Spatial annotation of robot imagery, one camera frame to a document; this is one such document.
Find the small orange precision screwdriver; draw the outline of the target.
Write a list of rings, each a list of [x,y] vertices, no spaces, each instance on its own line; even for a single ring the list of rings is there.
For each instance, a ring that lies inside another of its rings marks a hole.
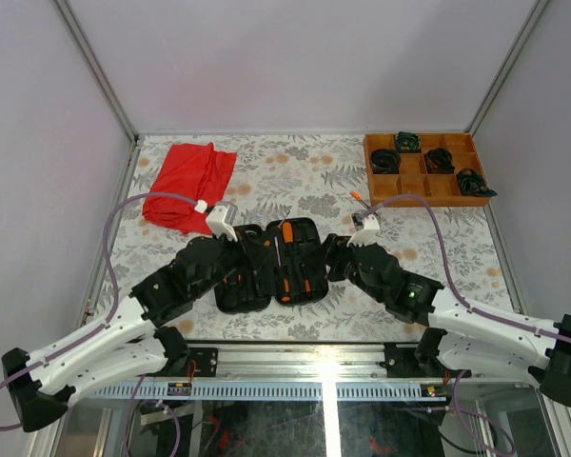
[[[367,202],[362,198],[362,196],[356,192],[356,191],[351,191],[350,195],[357,201],[359,202],[365,209],[369,209],[370,206],[367,204]]]

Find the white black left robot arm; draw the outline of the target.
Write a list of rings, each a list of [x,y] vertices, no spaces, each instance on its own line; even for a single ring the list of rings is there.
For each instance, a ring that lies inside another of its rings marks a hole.
[[[195,238],[91,322],[43,348],[6,352],[1,364],[18,428],[47,427],[94,391],[127,378],[183,373],[187,344],[170,322],[229,276],[256,272],[270,257],[268,243],[247,232],[236,241]]]

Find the large black handled screwdriver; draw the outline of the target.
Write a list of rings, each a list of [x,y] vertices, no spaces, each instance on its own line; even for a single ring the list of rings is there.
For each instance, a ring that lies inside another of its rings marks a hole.
[[[286,275],[286,264],[284,261],[284,255],[282,252],[282,243],[280,242],[280,238],[278,235],[274,236],[274,243],[276,249],[276,257],[278,263],[278,273],[279,278],[281,280],[281,301],[283,303],[290,303],[291,302],[291,294],[290,294],[290,285]]]

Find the small orange black screwdriver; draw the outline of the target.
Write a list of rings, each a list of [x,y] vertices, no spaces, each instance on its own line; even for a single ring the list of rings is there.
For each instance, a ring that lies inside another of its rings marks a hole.
[[[254,268],[253,270],[253,275],[257,276],[259,274],[259,272],[263,269],[265,263],[267,261],[271,260],[272,257],[272,250],[273,247],[271,246],[271,243],[274,241],[274,238],[277,235],[277,231],[282,229],[282,225],[283,223],[286,221],[286,218],[288,217],[289,213],[291,212],[292,206],[289,206],[287,208],[287,211],[284,215],[284,217],[281,219],[281,221],[279,223],[277,223],[271,230],[269,233],[269,238],[265,241],[264,243],[264,247],[265,249],[262,251],[262,258],[260,263]]]

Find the black orange stubby screwdriver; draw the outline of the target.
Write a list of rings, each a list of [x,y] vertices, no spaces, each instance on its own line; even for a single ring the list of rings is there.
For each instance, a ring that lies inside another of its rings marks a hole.
[[[289,257],[293,255],[293,227],[290,222],[282,223],[282,236],[285,243],[285,251]]]

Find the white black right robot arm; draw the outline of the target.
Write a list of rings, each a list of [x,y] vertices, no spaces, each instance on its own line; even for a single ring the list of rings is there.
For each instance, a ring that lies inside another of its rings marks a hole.
[[[518,379],[571,407],[571,315],[559,321],[504,311],[464,298],[452,285],[402,268],[382,246],[331,234],[322,244],[330,282],[347,280],[398,320],[426,328],[417,369]]]

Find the black plastic tool case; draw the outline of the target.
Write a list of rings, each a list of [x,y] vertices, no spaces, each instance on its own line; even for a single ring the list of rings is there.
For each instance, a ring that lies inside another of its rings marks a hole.
[[[327,296],[326,267],[316,257],[322,242],[312,219],[273,221],[265,228],[243,225],[235,232],[244,260],[214,288],[221,312],[259,311],[272,300],[287,307],[308,305]]]

